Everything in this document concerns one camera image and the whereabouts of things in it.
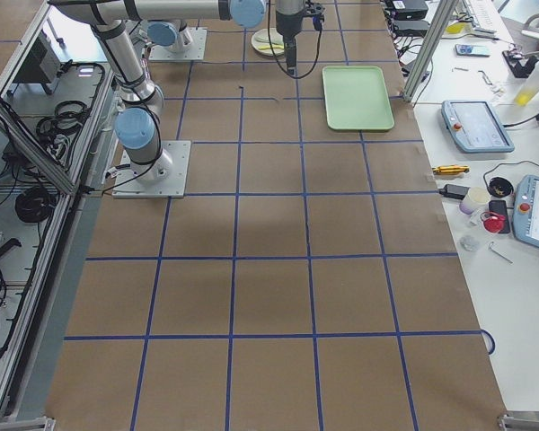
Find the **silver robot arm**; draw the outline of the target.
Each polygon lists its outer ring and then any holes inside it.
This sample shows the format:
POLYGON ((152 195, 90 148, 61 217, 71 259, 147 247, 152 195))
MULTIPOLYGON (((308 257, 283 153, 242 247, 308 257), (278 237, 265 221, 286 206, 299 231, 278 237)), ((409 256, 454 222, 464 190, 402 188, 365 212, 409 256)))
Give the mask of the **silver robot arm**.
POLYGON ((125 149, 133 179, 159 184, 172 172, 173 160, 160 134, 163 109, 161 89, 151 79, 134 49, 125 22, 219 19, 244 28, 258 26, 267 9, 275 11, 276 29, 284 43, 282 71, 296 78, 296 36, 309 18, 323 29, 324 9, 314 1, 54 1, 63 15, 89 25, 99 41, 119 84, 126 108, 115 122, 115 132, 125 149))
POLYGON ((146 45, 162 47, 173 53, 188 51, 193 43, 184 20, 142 21, 135 25, 131 33, 146 45))

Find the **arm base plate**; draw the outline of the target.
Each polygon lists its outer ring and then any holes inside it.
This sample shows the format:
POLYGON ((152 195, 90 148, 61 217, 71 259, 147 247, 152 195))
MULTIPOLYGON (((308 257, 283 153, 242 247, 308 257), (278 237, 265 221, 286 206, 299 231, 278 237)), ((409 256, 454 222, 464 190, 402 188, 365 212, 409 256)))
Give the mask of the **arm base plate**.
POLYGON ((120 170, 117 186, 110 192, 114 198, 183 198, 187 183, 191 141, 165 140, 162 154, 145 174, 146 166, 133 164, 120 170))
POLYGON ((185 27, 179 31, 170 22, 151 22, 147 36, 149 60, 154 62, 189 62, 204 58, 208 30, 185 27))

